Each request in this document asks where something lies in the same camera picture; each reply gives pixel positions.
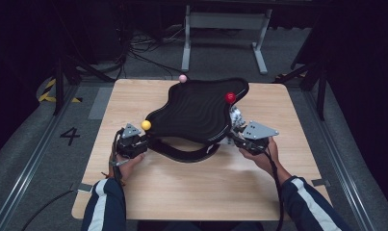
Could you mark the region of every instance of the hand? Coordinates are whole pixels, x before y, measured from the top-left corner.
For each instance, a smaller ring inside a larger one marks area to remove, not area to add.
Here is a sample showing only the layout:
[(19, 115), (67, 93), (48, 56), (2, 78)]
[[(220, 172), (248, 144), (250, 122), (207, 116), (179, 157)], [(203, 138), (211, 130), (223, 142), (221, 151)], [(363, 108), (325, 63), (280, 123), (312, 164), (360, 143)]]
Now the hand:
[[(256, 156), (251, 155), (246, 150), (239, 148), (239, 151), (244, 155), (245, 158), (253, 161), (259, 168), (266, 171), (271, 177), (272, 174), (272, 165), (269, 161), (269, 158), (265, 154), (259, 154)], [(277, 143), (274, 141), (272, 137), (269, 137), (269, 146), (266, 148), (266, 152), (268, 152), (272, 156), (272, 160), (277, 166), (277, 175), (280, 185), (290, 178), (292, 175), (282, 166), (278, 160), (278, 148)]]
[[(122, 175), (122, 180), (127, 180), (127, 178), (131, 175), (133, 172), (134, 167), (139, 164), (143, 158), (145, 157), (145, 154), (141, 153), (140, 155), (136, 156), (134, 159), (130, 159), (127, 163), (124, 165), (119, 166), (119, 171)], [(120, 155), (117, 155), (117, 160), (120, 162), (124, 160)]]
[[(239, 151), (244, 155), (246, 159), (253, 161), (259, 168), (272, 175), (272, 165), (269, 161), (269, 158), (265, 154), (262, 153), (260, 155), (253, 156), (242, 148), (239, 148)], [(273, 161), (276, 164), (279, 164), (277, 144), (275, 143), (272, 137), (269, 137), (269, 146), (266, 148), (266, 152), (270, 153)]]
[[(145, 154), (141, 153), (138, 156), (136, 156), (134, 159), (130, 159), (130, 161), (128, 161), (127, 163), (119, 166), (119, 171), (121, 172), (122, 181), (127, 180), (127, 178), (133, 172), (134, 167), (137, 164), (139, 164), (143, 160), (144, 157), (145, 157)], [(121, 161), (124, 161), (126, 159), (120, 155), (116, 155), (116, 160), (118, 162), (121, 162)], [(111, 166), (110, 164), (109, 164), (109, 174), (105, 174), (105, 175), (106, 175), (106, 177), (114, 177), (115, 176), (114, 171), (113, 171), (113, 166)]]

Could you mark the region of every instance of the ball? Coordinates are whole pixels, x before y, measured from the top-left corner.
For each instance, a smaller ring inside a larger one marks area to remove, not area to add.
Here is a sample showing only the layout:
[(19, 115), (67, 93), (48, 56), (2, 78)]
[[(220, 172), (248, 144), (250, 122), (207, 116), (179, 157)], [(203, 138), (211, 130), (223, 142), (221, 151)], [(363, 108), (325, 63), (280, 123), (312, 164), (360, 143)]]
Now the ball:
[(227, 94), (224, 96), (224, 100), (225, 100), (228, 104), (233, 104), (233, 103), (236, 101), (236, 94), (233, 93), (233, 92), (229, 92), (229, 93), (227, 93)]
[(186, 75), (179, 76), (179, 82), (185, 83), (185, 82), (187, 82), (187, 80), (188, 80), (188, 77)]
[(142, 129), (143, 129), (144, 131), (146, 131), (146, 130), (149, 130), (150, 128), (151, 128), (151, 122), (148, 121), (148, 120), (144, 120), (144, 121), (142, 122)]

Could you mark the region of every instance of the person's left hand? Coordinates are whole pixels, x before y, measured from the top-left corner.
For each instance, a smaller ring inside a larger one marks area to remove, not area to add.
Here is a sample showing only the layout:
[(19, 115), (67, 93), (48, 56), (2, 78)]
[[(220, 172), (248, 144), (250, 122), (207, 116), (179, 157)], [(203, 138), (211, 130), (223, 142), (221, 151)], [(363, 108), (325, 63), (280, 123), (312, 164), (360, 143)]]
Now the person's left hand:
[[(139, 164), (143, 160), (144, 157), (145, 157), (145, 154), (141, 153), (138, 156), (136, 156), (134, 159), (130, 159), (127, 163), (119, 166), (119, 171), (121, 172), (121, 175), (122, 175), (122, 178), (121, 178), (122, 181), (125, 181), (128, 177), (130, 177), (131, 173), (133, 172), (134, 167), (137, 164)], [(120, 155), (116, 155), (116, 160), (118, 162), (122, 162), (126, 159)], [(105, 175), (106, 175), (106, 177), (114, 177), (115, 176), (112, 165), (109, 164), (109, 174), (105, 174)]]
[[(127, 178), (131, 175), (133, 172), (134, 167), (139, 164), (143, 158), (145, 157), (144, 153), (139, 154), (136, 156), (134, 159), (130, 159), (127, 163), (119, 166), (119, 171), (121, 172), (122, 175), (122, 180), (125, 181)], [(117, 155), (117, 160), (120, 162), (124, 160), (120, 155)]]

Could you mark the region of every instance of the white stripe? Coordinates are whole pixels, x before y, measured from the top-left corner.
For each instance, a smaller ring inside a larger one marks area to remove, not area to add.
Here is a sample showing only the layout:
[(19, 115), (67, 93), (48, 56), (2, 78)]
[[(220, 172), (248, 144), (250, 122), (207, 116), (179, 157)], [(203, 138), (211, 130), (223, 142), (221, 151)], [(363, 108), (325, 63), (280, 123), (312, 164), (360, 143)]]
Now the white stripe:
[(91, 224), (89, 226), (90, 231), (103, 230), (104, 211), (106, 209), (107, 199), (107, 195), (104, 193), (104, 186), (106, 185), (106, 182), (107, 179), (101, 180), (95, 187), (95, 192), (98, 194), (98, 199), (92, 214)]
[(298, 194), (305, 200), (310, 212), (323, 230), (341, 230), (323, 208), (316, 203), (311, 194), (304, 188), (304, 183), (300, 179), (296, 178), (292, 180), (292, 183), (298, 188)]

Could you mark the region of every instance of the black strap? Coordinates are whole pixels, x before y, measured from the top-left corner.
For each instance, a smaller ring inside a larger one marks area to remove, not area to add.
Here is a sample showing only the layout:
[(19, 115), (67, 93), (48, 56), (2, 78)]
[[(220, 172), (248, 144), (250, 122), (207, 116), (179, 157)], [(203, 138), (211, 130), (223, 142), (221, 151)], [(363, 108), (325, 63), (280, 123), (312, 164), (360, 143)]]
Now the black strap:
[(161, 140), (151, 141), (149, 148), (163, 154), (164, 156), (183, 163), (194, 163), (203, 161), (210, 156), (212, 156), (220, 147), (218, 143), (205, 146), (196, 151), (181, 151), (174, 147), (169, 146), (166, 143), (161, 142)]

